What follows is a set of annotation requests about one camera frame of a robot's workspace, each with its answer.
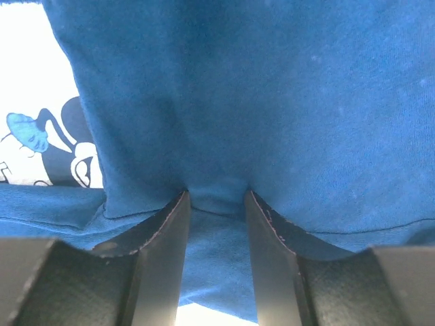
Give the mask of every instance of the minnie mouse graphic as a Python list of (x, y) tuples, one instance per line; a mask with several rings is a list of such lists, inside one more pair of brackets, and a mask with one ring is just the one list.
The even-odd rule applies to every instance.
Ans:
[[(78, 97), (67, 101), (61, 111), (63, 126), (48, 109), (40, 110), (36, 119), (21, 113), (6, 117), (9, 134), (0, 140), (0, 182), (22, 185), (63, 185), (103, 187), (97, 149), (84, 118)], [(57, 139), (50, 143), (47, 123), (51, 122)]]

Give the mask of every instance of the printed graphic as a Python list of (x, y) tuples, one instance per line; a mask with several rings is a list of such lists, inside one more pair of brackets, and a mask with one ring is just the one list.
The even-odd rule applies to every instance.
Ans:
[[(103, 187), (97, 149), (79, 98), (67, 101), (60, 116), (58, 122), (49, 109), (41, 109), (35, 118), (7, 114), (9, 132), (0, 139), (0, 183)], [(60, 123), (75, 141), (69, 140)]]

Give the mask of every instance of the blue garment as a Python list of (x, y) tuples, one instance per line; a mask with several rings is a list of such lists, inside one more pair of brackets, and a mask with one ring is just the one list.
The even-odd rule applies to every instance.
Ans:
[(248, 187), (351, 251), (435, 243), (432, 0), (43, 5), (104, 192), (0, 185), (0, 235), (91, 247), (187, 188), (181, 302), (251, 320)]

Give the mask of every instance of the cartoon ear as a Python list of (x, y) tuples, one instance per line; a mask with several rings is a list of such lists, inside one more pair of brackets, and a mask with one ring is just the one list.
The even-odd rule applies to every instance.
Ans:
[(94, 142), (78, 97), (72, 98), (63, 105), (61, 117), (63, 125), (78, 143)]

